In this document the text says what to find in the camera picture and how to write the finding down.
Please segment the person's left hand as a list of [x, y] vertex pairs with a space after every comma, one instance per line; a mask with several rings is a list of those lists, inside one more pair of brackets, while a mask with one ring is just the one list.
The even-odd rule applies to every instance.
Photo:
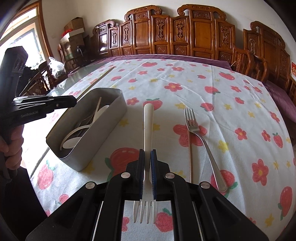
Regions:
[[10, 170], [16, 170], [20, 167], [22, 161], [24, 125], [17, 126], [11, 133], [11, 143], [7, 144], [1, 137], [1, 152], [7, 157], [6, 167]]

